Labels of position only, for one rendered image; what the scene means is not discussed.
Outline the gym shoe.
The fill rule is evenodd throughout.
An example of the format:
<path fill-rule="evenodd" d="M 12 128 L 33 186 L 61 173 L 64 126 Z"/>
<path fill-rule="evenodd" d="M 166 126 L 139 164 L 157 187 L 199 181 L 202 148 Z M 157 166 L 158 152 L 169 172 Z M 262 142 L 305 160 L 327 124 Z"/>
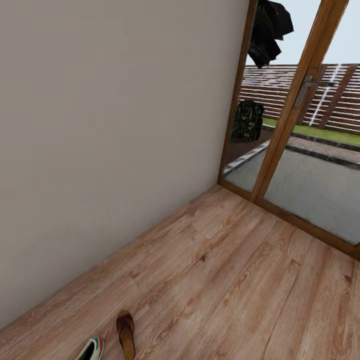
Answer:
<path fill-rule="evenodd" d="M 93 337 L 86 344 L 76 360 L 101 360 L 105 349 L 103 338 Z"/>

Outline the sandal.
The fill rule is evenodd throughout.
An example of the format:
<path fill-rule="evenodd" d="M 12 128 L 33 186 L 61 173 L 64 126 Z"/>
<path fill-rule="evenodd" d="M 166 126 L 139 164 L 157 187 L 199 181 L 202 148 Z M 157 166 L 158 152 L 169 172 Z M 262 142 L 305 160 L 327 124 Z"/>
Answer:
<path fill-rule="evenodd" d="M 136 356 L 134 345 L 134 320 L 127 310 L 121 310 L 119 312 L 116 320 L 116 327 L 125 360 L 133 360 Z"/>

